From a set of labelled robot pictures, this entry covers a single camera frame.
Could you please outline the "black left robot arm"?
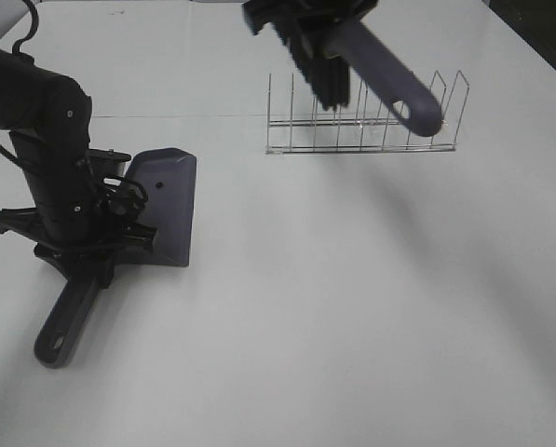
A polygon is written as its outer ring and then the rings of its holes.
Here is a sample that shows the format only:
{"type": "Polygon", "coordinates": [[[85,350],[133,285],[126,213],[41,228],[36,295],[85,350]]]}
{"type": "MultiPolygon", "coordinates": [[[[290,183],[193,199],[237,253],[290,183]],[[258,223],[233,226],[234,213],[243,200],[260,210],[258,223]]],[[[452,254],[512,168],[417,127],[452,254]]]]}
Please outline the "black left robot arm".
{"type": "Polygon", "coordinates": [[[0,154],[25,176],[34,206],[0,211],[0,234],[35,242],[66,278],[91,274],[106,289],[118,254],[151,251],[156,230],[138,223],[145,188],[124,176],[131,157],[90,148],[92,100],[71,77],[0,49],[0,154]]]}

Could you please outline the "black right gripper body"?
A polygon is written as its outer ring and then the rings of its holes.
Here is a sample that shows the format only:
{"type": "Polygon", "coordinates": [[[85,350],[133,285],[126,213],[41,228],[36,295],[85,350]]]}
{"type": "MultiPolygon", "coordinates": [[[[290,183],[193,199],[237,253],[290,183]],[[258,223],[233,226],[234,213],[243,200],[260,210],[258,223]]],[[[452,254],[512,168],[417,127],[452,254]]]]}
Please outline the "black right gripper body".
{"type": "Polygon", "coordinates": [[[257,35],[271,24],[282,41],[297,41],[307,51],[318,51],[338,25],[362,19],[378,1],[246,1],[243,18],[257,35]]]}

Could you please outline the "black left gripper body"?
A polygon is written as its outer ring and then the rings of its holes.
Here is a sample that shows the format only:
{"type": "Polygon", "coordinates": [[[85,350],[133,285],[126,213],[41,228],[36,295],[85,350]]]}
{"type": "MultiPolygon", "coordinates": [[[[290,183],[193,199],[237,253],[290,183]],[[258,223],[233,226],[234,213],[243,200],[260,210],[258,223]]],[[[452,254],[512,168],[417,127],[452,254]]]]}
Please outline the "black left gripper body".
{"type": "Polygon", "coordinates": [[[28,209],[0,211],[0,234],[12,231],[36,243],[34,255],[59,270],[76,270],[93,258],[115,255],[130,248],[152,251],[153,247],[127,247],[118,229],[136,222],[149,196],[141,183],[122,169],[130,155],[89,149],[81,168],[92,201],[72,201],[68,209],[51,208],[36,198],[28,209]]]}

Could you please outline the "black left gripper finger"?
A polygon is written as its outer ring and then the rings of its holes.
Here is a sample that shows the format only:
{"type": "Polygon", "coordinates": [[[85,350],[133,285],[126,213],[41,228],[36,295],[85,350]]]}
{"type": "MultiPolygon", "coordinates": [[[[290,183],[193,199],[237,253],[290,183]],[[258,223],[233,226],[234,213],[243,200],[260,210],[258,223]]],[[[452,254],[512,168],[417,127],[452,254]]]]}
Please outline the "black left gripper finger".
{"type": "Polygon", "coordinates": [[[153,247],[156,235],[156,228],[136,222],[122,224],[118,229],[120,243],[127,247],[153,247]]]}
{"type": "Polygon", "coordinates": [[[93,258],[90,263],[98,286],[104,290],[108,289],[115,277],[116,256],[93,258]]]}

